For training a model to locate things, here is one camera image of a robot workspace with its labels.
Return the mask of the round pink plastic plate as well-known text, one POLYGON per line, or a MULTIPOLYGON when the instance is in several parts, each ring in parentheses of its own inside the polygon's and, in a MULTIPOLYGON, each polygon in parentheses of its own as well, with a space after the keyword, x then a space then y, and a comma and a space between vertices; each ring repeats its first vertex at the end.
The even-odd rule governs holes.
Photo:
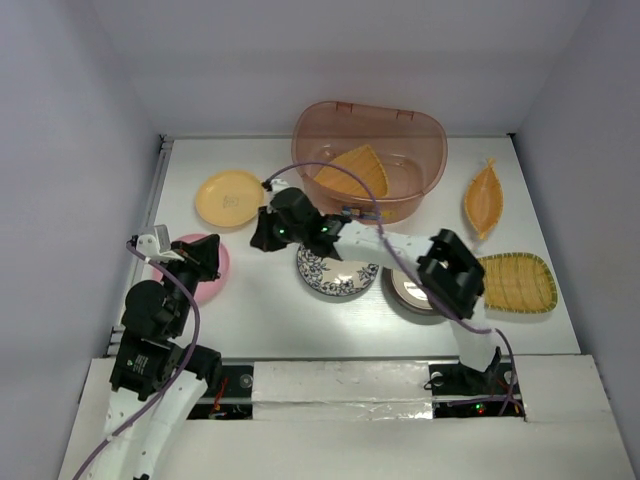
MULTIPOLYGON (((193 243, 195 241, 205 238, 207 235, 203 233, 192 233, 178 237, 176 241, 183 241, 186 243, 193 243)), ((200 282, 196 289, 194 299, 199 307, 209 303, 216 297, 225 287, 230 274, 230 256, 225 245, 220 241, 218 249, 218 274, 219 277, 214 281, 200 282)), ((151 279, 160 281, 162 275, 157 270, 153 270, 151 279)))

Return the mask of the blue floral ceramic plate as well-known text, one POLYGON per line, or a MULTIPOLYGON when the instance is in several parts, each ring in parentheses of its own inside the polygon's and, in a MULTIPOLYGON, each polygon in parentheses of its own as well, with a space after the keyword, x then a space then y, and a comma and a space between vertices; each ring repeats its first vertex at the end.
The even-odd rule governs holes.
POLYGON ((300 245, 296 266, 304 283, 328 297, 345 298, 367 290, 377 278, 380 267, 373 263, 322 258, 300 245))

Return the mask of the dark rimmed beige plate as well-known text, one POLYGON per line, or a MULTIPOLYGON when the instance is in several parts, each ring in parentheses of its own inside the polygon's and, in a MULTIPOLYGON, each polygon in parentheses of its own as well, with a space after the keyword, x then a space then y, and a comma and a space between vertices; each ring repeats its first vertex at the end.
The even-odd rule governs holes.
POLYGON ((382 290, 389 306, 402 319, 415 325, 436 325, 444 318, 433 309, 427 296, 399 270, 384 268, 382 290))

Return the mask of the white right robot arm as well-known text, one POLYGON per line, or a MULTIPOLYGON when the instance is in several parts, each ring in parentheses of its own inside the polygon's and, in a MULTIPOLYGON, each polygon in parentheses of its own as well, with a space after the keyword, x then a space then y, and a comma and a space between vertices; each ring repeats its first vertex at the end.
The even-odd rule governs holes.
POLYGON ((471 321, 484 294, 485 270, 453 231, 442 229, 431 237, 387 233, 381 224, 323 214, 301 189, 278 179, 262 187, 268 201, 258 210, 252 247, 275 252, 300 244, 320 258, 402 271, 451 322, 462 384, 482 392, 496 381, 494 334, 487 324, 471 321))

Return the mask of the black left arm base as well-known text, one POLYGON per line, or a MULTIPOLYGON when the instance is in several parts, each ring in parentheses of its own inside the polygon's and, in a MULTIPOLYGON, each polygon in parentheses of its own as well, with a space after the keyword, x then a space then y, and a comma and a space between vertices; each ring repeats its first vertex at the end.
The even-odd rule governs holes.
POLYGON ((188 420, 250 420, 253 417, 253 364, 226 364, 217 386, 196 402, 188 420))

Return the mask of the triangular woven bamboo plate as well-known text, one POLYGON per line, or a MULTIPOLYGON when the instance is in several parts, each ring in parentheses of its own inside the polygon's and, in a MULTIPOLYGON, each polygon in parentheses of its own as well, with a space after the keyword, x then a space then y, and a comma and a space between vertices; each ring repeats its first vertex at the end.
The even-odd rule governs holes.
POLYGON ((368 198, 362 184, 375 198, 384 198, 389 193, 386 171, 369 144, 336 157, 319 170, 314 180, 325 188, 345 195, 368 198))

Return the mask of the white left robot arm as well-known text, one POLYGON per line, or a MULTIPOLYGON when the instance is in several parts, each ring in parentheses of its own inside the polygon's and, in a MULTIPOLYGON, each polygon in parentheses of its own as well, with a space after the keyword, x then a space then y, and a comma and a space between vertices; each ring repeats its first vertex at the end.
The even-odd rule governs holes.
POLYGON ((109 378, 103 439, 77 479, 155 479, 197 401, 222 379, 218 351, 198 345, 197 287, 219 278, 220 238, 171 241, 165 226, 133 236, 127 250, 161 275, 127 292, 123 327, 109 378), (176 344, 189 319, 193 340, 176 344))

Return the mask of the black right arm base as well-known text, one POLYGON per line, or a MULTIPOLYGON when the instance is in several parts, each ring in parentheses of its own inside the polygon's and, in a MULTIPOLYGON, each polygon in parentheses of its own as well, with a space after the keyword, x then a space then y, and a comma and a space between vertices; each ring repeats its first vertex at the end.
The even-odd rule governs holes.
POLYGON ((436 419, 526 416, 513 362, 499 348, 484 372, 460 362, 430 364, 423 389, 432 395, 436 419))

